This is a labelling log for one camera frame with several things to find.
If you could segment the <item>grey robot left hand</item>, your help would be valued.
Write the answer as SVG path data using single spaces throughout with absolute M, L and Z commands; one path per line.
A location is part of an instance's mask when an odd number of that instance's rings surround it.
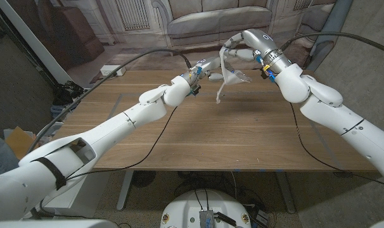
M 191 68 L 190 75 L 196 76 L 199 80 L 208 77 L 209 81 L 217 82 L 223 80 L 221 73 L 212 73 L 212 70 L 221 67 L 221 59 L 219 57 L 211 57 L 198 61 L 196 65 Z

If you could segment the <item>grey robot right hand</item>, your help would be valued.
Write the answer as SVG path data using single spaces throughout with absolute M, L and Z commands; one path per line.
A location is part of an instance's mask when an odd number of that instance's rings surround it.
M 222 55 L 236 57 L 244 61 L 270 63 L 282 55 L 275 42 L 259 29 L 244 30 L 232 36 L 222 47 Z

